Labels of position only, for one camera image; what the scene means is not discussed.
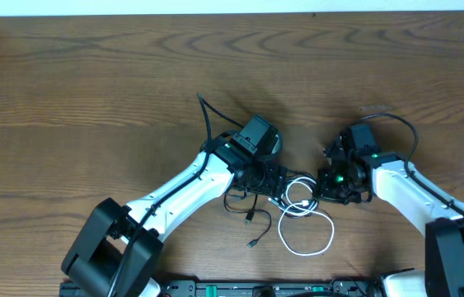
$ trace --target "wooden table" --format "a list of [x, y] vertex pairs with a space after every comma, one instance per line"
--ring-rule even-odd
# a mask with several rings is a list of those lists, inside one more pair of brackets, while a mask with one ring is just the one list
[[[56, 295], [97, 203], [139, 198], [194, 159], [196, 92], [233, 119], [270, 120], [281, 163], [309, 172], [352, 120], [404, 116], [419, 130], [417, 167], [464, 200], [464, 12], [0, 18], [0, 295]], [[214, 133], [231, 128], [211, 120]], [[373, 128], [385, 149], [411, 144], [394, 121]], [[247, 249], [266, 219], [246, 227], [213, 200], [168, 238], [159, 271], [314, 281], [424, 267], [423, 238], [387, 203], [321, 208], [335, 241], [307, 258], [275, 229]], [[284, 226], [304, 250], [328, 230], [318, 218]]]

